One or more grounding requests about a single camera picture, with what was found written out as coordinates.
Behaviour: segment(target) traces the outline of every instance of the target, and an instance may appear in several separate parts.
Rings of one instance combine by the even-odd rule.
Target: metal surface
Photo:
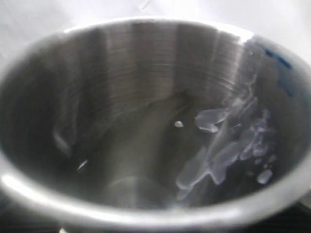
[[[310,186],[310,73],[280,46],[223,24],[144,18],[65,30],[35,44],[1,76],[1,187],[23,205],[81,227],[212,230],[256,222],[295,202]],[[130,176],[148,177],[174,193],[176,175],[194,153],[187,127],[185,137],[166,130],[175,112],[142,118],[149,126],[142,131],[129,115],[108,132],[116,140],[107,141],[116,116],[180,92],[193,106],[217,107],[250,83],[280,134],[271,185],[260,189],[245,178],[248,164],[241,164],[223,185],[210,184],[199,193],[195,208],[127,210],[104,199],[107,187]],[[169,104],[178,105],[174,98]],[[159,102],[159,109],[170,108]],[[55,146],[59,119],[69,122],[69,133],[57,132],[74,147]],[[72,119],[76,138],[70,135]],[[118,139],[124,138],[129,143],[122,146]],[[130,189],[147,186],[142,184]],[[114,190],[111,196],[123,194],[108,190]]]

